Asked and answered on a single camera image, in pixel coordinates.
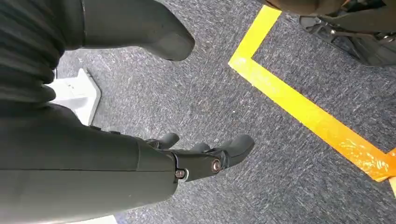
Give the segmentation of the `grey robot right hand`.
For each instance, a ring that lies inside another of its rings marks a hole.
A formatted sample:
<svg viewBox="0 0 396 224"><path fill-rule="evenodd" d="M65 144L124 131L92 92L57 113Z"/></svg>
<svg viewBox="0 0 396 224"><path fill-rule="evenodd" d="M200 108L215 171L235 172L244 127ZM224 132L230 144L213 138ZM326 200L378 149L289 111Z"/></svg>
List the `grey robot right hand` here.
<svg viewBox="0 0 396 224"><path fill-rule="evenodd" d="M3 0L0 3L0 221L61 224L169 199L180 180L241 163L254 140L173 150L178 136L143 140L83 125L53 102L66 50L138 46L182 61L195 45L155 0Z"/></svg>

